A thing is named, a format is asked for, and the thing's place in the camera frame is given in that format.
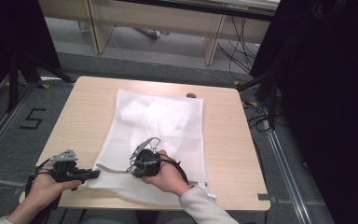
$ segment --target white sleeve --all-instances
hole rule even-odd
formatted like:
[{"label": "white sleeve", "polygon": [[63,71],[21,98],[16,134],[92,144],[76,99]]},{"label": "white sleeve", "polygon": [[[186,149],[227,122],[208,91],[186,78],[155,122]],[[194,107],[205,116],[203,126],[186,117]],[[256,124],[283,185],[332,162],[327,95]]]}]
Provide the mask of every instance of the white sleeve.
[{"label": "white sleeve", "polygon": [[0,218],[0,224],[14,224],[13,222],[6,219],[7,217]]},{"label": "white sleeve", "polygon": [[179,198],[179,203],[198,224],[238,224],[234,218],[209,198],[207,193],[199,186],[186,191]]}]

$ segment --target black equipment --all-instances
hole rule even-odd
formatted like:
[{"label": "black equipment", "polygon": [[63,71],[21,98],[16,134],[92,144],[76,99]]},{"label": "black equipment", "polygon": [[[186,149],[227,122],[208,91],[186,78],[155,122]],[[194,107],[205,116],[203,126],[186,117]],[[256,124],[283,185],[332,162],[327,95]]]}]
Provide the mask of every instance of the black equipment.
[{"label": "black equipment", "polygon": [[[154,147],[151,147],[152,149],[145,148],[147,145],[151,144],[153,140],[158,140],[156,145]],[[131,166],[127,169],[127,172],[129,172],[132,167],[135,166],[136,168],[132,172],[135,177],[142,178],[144,176],[155,176],[159,173],[161,162],[165,161],[169,164],[172,164],[179,171],[179,173],[182,175],[182,178],[188,184],[186,173],[182,169],[182,167],[180,167],[180,162],[176,162],[175,160],[171,159],[166,155],[154,152],[156,151],[156,147],[159,142],[159,138],[153,137],[147,139],[141,145],[139,145],[130,157],[130,160],[135,157],[136,159],[135,161],[131,161]]]},{"label": "black equipment", "polygon": [[[45,166],[50,161],[54,161],[54,165]],[[63,153],[53,156],[48,160],[42,162],[42,164],[37,166],[34,172],[28,177],[28,182],[25,187],[25,197],[28,196],[34,179],[38,175],[51,174],[51,177],[58,183],[72,180],[80,180],[83,184],[88,179],[95,179],[99,177],[101,171],[92,171],[91,169],[79,169],[76,167],[75,161],[77,161],[77,155],[72,149],[68,149]],[[41,169],[48,170],[49,173],[40,172]],[[31,223],[47,223],[51,210],[57,209],[58,204],[60,202],[60,198],[61,194],[51,204],[49,204],[46,208],[40,211]]]}]

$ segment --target cable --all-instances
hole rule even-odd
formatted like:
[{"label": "cable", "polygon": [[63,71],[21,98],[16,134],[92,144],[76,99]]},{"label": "cable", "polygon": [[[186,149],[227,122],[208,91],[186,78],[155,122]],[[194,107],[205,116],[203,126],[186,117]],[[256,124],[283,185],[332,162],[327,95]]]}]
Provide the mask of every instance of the cable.
[{"label": "cable", "polygon": [[193,70],[195,72],[198,72],[198,73],[201,73],[205,76],[209,76],[209,77],[215,77],[215,78],[218,78],[220,79],[223,83],[225,83],[226,85],[228,85],[229,87],[231,88],[236,88],[236,86],[234,85],[230,85],[228,83],[225,82],[225,80],[223,80],[221,77],[218,77],[218,76],[215,76],[215,75],[212,75],[212,74],[208,74],[208,73],[205,73],[205,72],[201,72],[200,70],[197,70],[195,68],[191,68],[191,67],[186,67],[186,66],[179,66],[179,65],[174,65],[174,64],[163,64],[163,63],[147,63],[147,62],[141,62],[141,61],[135,61],[135,60],[131,60],[131,59],[128,59],[123,51],[123,49],[121,47],[118,46],[118,44],[116,43],[116,41],[112,38],[112,41],[113,43],[115,44],[115,46],[120,50],[121,54],[123,55],[124,59],[130,63],[144,63],[144,64],[147,64],[147,65],[152,65],[152,66],[169,66],[169,67],[174,67],[174,68],[182,68],[182,69],[189,69],[189,70]]}]

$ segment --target white fabric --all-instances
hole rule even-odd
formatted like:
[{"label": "white fabric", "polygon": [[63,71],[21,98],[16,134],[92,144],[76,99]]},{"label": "white fabric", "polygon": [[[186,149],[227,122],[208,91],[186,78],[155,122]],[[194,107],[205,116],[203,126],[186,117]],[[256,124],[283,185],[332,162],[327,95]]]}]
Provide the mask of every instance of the white fabric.
[{"label": "white fabric", "polygon": [[89,181],[89,187],[112,189],[123,197],[145,203],[179,205],[175,195],[146,185],[125,171],[136,147],[157,137],[161,139],[157,150],[165,149],[170,157],[180,161],[188,180],[207,182],[202,108],[202,99],[119,90],[113,123],[94,164],[101,174]]}]

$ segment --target hand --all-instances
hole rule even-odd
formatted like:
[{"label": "hand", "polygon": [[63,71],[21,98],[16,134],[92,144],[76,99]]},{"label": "hand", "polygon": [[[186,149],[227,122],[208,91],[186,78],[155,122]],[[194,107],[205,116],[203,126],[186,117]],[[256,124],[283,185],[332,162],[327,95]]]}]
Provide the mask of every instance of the hand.
[{"label": "hand", "polygon": [[57,183],[47,170],[41,170],[34,180],[25,200],[7,218],[13,223],[29,223],[37,213],[52,203],[66,189],[75,189],[82,183],[80,180]]},{"label": "hand", "polygon": [[[159,154],[161,154],[159,156],[161,159],[167,159],[165,157],[167,156],[165,150],[161,150]],[[166,161],[161,162],[158,175],[144,176],[142,180],[146,184],[152,184],[164,192],[174,193],[179,197],[190,189],[190,186],[182,178],[179,171]]]}]

